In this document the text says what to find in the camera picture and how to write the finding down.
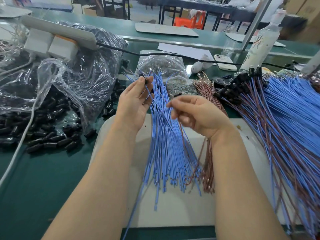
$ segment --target hand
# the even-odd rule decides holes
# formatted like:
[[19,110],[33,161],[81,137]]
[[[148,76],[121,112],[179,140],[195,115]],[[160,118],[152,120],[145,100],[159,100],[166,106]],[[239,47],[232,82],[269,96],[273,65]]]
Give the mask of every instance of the hand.
[[[146,79],[148,81],[146,86],[149,92],[151,92],[153,88],[153,76],[149,76]],[[151,94],[152,98],[149,96],[146,100],[149,92],[146,90],[144,77],[141,76],[138,80],[131,83],[119,97],[115,122],[120,123],[121,126],[128,126],[129,129],[138,133],[154,98],[154,94]]]
[[216,105],[202,96],[182,95],[171,100],[171,118],[195,132],[211,138],[220,130],[234,128],[229,118]]

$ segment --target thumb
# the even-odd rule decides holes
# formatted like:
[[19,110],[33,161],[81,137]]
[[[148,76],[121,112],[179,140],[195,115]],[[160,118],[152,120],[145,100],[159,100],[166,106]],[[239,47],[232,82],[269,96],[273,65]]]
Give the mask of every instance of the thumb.
[[145,81],[146,81],[146,79],[143,76],[139,77],[139,79],[137,80],[136,84],[129,91],[128,94],[138,98],[141,95],[141,93],[144,91],[144,89],[145,89]]
[[173,99],[171,101],[171,105],[175,110],[188,113],[192,116],[196,113],[196,110],[197,110],[197,105],[185,103],[180,101],[179,99]]

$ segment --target white power adapter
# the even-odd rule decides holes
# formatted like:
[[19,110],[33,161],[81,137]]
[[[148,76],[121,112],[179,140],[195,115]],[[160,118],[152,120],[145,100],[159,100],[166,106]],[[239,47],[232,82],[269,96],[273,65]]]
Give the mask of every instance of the white power adapter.
[[54,35],[52,33],[31,28],[24,49],[41,58],[48,58],[50,57],[48,50],[53,39]]
[[48,53],[57,59],[65,62],[73,62],[76,58],[79,48],[75,40],[55,35]]

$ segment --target floor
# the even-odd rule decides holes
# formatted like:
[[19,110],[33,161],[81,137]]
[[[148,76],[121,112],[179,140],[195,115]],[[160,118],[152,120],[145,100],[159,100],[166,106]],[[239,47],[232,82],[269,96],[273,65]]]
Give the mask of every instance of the floor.
[[[4,0],[7,4],[12,4],[12,0]],[[56,3],[56,4],[71,4],[71,0],[31,0],[31,2],[41,2],[41,3]],[[137,1],[130,1],[132,4],[132,8],[130,8],[130,19],[136,22],[148,22],[150,20],[155,20],[155,23],[158,23],[159,20],[159,7],[153,7],[151,10],[150,6],[144,6],[139,4]],[[73,4],[73,12],[76,14],[82,14],[82,9],[89,7],[88,5],[82,6],[80,4]],[[205,30],[212,30],[215,22],[214,16],[208,16],[204,29]],[[169,12],[165,13],[164,22],[165,25],[172,25],[172,18],[169,17]],[[239,22],[235,22],[234,27],[238,27]],[[239,29],[239,34],[244,34],[247,29],[248,24],[243,24]],[[226,29],[230,29],[231,24],[230,22],[221,21],[218,26],[218,32],[224,32]]]

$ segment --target bottle cap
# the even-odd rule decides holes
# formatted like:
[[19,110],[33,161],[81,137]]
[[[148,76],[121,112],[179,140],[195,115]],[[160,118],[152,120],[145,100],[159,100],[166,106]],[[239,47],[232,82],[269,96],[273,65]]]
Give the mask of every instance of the bottle cap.
[[287,12],[283,9],[277,9],[271,18],[271,23],[281,24],[282,20],[285,18]]

